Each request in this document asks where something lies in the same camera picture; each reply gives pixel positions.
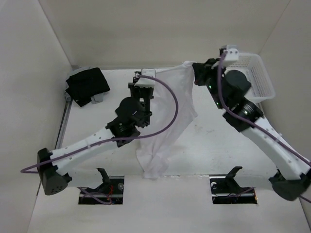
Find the white tank top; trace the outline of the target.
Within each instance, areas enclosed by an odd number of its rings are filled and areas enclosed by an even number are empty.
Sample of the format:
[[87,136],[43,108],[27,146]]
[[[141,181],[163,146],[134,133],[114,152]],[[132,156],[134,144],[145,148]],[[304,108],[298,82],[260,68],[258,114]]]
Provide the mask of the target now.
[[173,144],[197,117],[192,96],[192,64],[192,61],[185,61],[156,72],[155,77],[165,82],[173,92],[170,93],[162,84],[155,83],[150,107],[151,123],[141,130],[141,135],[156,133],[166,126],[169,128],[161,134],[140,140],[136,155],[144,178],[156,179],[167,170]]

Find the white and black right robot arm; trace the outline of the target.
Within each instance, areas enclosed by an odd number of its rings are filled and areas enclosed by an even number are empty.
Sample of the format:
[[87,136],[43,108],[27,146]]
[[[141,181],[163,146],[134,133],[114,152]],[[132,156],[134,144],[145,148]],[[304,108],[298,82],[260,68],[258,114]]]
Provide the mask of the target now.
[[220,59],[193,63],[194,83],[206,86],[223,118],[250,139],[275,164],[276,174],[268,178],[273,191],[288,201],[300,197],[311,185],[311,163],[278,134],[264,113],[245,95],[251,88],[238,70],[226,70]]

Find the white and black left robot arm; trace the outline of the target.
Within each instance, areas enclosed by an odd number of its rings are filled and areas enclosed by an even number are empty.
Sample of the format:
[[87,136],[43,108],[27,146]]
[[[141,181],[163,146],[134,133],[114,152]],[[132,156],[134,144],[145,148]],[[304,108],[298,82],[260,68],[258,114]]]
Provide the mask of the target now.
[[138,128],[150,124],[150,100],[155,82],[140,78],[128,84],[130,97],[124,98],[115,110],[116,118],[93,135],[70,146],[37,153],[37,171],[46,195],[63,191],[75,181],[73,168],[81,162],[107,150],[117,149],[140,135]]

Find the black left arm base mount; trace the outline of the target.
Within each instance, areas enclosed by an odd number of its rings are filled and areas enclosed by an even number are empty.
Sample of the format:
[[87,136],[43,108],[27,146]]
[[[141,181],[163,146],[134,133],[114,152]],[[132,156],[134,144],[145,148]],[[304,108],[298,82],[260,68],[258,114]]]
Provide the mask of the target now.
[[97,168],[101,182],[95,188],[80,189],[79,205],[122,205],[124,176],[109,177],[104,168]]

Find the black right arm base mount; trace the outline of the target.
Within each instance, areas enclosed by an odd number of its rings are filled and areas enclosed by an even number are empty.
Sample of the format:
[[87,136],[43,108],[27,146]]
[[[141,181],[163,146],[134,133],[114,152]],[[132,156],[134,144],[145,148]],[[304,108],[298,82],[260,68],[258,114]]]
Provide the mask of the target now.
[[257,204],[253,187],[241,187],[235,176],[242,166],[233,167],[227,174],[209,175],[213,204]]

